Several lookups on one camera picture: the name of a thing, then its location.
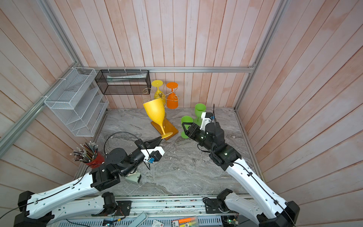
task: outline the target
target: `green goblet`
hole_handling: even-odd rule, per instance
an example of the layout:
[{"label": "green goblet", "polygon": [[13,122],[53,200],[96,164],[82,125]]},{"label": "green goblet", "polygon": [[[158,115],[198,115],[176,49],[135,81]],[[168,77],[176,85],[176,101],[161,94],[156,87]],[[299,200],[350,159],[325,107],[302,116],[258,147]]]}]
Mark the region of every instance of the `green goblet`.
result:
[{"label": "green goblet", "polygon": [[193,122],[199,126],[202,125],[202,113],[205,112],[206,110],[206,106],[202,103],[198,103],[197,105],[195,105],[195,115],[197,116],[196,119],[193,120]]},{"label": "green goblet", "polygon": [[[189,116],[184,116],[181,118],[181,124],[183,124],[183,122],[188,122],[188,123],[192,123],[193,122],[193,118],[192,117],[189,117]],[[190,127],[190,125],[185,125],[185,128],[188,129]],[[184,138],[184,139],[188,139],[189,137],[187,135],[185,135],[185,132],[184,132],[184,129],[183,131],[181,132],[181,136]]]}]

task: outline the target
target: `marble tabletop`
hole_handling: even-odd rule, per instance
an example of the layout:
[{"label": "marble tabletop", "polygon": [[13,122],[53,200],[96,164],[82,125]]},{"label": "marble tabletop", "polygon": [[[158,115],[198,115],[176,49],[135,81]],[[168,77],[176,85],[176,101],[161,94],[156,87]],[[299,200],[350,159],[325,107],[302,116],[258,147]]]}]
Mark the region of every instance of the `marble tabletop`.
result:
[{"label": "marble tabletop", "polygon": [[[194,108],[166,109],[167,119],[179,130],[179,133],[168,141],[163,140],[161,146],[165,154],[159,162],[151,164],[151,170],[145,165],[137,169],[141,173],[139,184],[121,178],[121,183],[109,188],[116,196],[123,195],[216,195],[225,188],[237,194],[246,190],[221,167],[215,165],[208,153],[197,148],[197,142],[183,139],[181,117],[188,115],[195,118]],[[144,109],[116,109],[107,113],[102,131],[97,139],[99,150],[103,153],[103,145],[109,135],[117,131],[135,134],[143,141],[158,137],[160,134],[150,124],[151,120]],[[233,146],[254,170],[246,143],[238,126],[232,108],[216,108],[216,119],[225,132],[226,143]],[[106,152],[121,147],[130,154],[136,149],[135,138],[128,134],[116,134],[106,144]]]}]

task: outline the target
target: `orange wooden block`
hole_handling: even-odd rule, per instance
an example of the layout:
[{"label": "orange wooden block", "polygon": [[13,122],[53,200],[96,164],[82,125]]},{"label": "orange wooden block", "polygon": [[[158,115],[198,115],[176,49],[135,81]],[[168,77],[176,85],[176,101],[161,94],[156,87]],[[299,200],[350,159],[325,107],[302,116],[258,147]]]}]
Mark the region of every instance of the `orange wooden block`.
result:
[{"label": "orange wooden block", "polygon": [[[161,134],[163,134],[163,131],[161,131],[161,128],[158,124],[156,124],[155,122],[151,122],[152,126],[154,126],[154,128]],[[164,119],[164,130],[165,130],[165,133],[169,133],[169,132],[172,132],[173,134],[171,134],[171,136],[165,138],[165,140],[168,140],[170,139],[171,137],[173,137],[174,135],[178,134],[178,130],[176,129],[176,127],[174,127],[170,121],[168,121],[168,119]]]}]

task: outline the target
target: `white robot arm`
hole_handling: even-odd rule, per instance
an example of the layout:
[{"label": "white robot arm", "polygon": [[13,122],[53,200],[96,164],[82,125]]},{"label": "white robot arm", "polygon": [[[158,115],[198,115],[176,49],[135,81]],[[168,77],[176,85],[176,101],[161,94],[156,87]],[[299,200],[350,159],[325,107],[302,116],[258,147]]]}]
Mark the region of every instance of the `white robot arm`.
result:
[{"label": "white robot arm", "polygon": [[[185,134],[206,148],[212,161],[233,176],[256,202],[225,189],[217,196],[219,210],[236,211],[260,227],[295,226],[299,206],[278,196],[251,170],[241,155],[225,143],[224,131],[215,121],[214,113],[203,113],[202,119],[201,127],[195,123],[184,122],[182,127]],[[105,163],[81,178],[46,192],[21,193],[18,205],[22,213],[16,216],[14,226],[45,227],[47,224],[83,214],[115,214],[117,203],[112,193],[106,192],[91,199],[75,199],[119,183],[119,176],[126,177],[133,173],[142,162],[159,161],[164,155],[164,150],[158,146],[160,142],[161,137],[147,142],[135,141],[138,149],[130,155],[122,148],[116,148],[107,155]]]},{"label": "white robot arm", "polygon": [[159,146],[161,141],[161,137],[147,142],[137,140],[138,148],[130,155],[122,148],[113,149],[107,154],[105,163],[72,182],[42,193],[21,193],[18,200],[21,214],[15,217],[14,226],[45,227],[81,214],[114,215],[117,203],[110,192],[91,199],[75,199],[118,184],[120,176],[133,174],[143,162],[149,165],[158,162],[165,153]]},{"label": "white robot arm", "polygon": [[216,121],[214,112],[204,112],[201,117],[200,127],[195,123],[182,124],[185,134],[206,148],[205,152],[209,152],[212,161],[233,176],[257,202],[252,203],[225,189],[217,196],[219,209],[236,211],[260,227],[295,226],[299,206],[278,196],[251,170],[241,155],[225,143],[224,131]]}]

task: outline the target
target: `wine glass base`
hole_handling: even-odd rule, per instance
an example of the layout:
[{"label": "wine glass base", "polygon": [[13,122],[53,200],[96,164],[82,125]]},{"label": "wine glass base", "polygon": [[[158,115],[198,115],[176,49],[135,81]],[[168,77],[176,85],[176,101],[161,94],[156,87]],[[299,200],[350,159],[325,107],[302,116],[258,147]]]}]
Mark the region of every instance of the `wine glass base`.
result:
[{"label": "wine glass base", "polygon": [[172,134],[173,134],[172,132],[170,132],[170,133],[165,133],[164,135],[161,135],[161,138],[162,138],[162,139],[165,139],[165,138],[167,138],[167,137],[171,136]]}]

